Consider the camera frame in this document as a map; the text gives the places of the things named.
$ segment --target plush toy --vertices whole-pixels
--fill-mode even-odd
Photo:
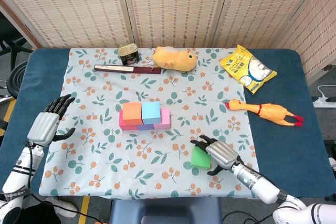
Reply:
[[[188,72],[196,66],[197,56],[188,49],[157,47],[153,53],[153,61],[160,68]]]
[[[284,107],[276,104],[246,104],[245,102],[231,100],[226,102],[225,106],[229,110],[248,110],[257,113],[261,118],[270,120],[274,123],[286,126],[303,126],[304,118],[298,115],[294,115],[287,111]],[[296,123],[289,123],[285,121],[285,116],[293,116],[298,121]]]

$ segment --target snack bag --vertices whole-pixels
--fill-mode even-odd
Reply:
[[[278,74],[267,68],[241,45],[238,45],[233,54],[220,62],[220,65],[252,94],[257,92],[266,81]]]

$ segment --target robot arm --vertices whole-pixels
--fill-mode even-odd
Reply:
[[[336,206],[313,204],[306,207],[305,204],[277,188],[262,174],[246,166],[237,152],[226,143],[200,136],[205,142],[192,140],[191,142],[211,156],[217,167],[208,174],[214,176],[222,170],[233,172],[236,178],[250,189],[264,203],[278,203],[280,206],[273,213],[273,219],[278,224],[332,224],[336,220]]]
[[[71,128],[65,135],[55,135],[67,107],[74,101],[70,96],[59,97],[36,117],[27,136],[29,147],[23,149],[2,188],[7,202],[0,201],[0,223],[15,223],[20,216],[23,198],[30,194],[29,171],[31,169],[32,179],[44,156],[43,147],[52,141],[65,140],[74,133],[75,128]]]

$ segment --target can lid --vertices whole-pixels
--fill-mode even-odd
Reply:
[[[135,43],[119,47],[118,54],[120,57],[132,54],[138,50],[138,46]]]

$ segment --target floral tablecloth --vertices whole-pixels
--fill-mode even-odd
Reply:
[[[230,99],[244,101],[243,86],[219,64],[234,49],[191,50],[198,55],[191,72],[122,74],[93,69],[95,64],[120,65],[115,48],[72,48],[61,95],[76,99],[58,133],[71,127],[76,131],[51,144],[39,193],[118,199],[253,197],[229,172],[211,177],[190,164],[194,145],[189,141],[205,134],[229,144],[258,170],[247,113],[224,105]],[[136,65],[153,65],[153,49],[139,53]],[[171,128],[121,131],[119,110],[129,101],[160,101],[170,109]]]

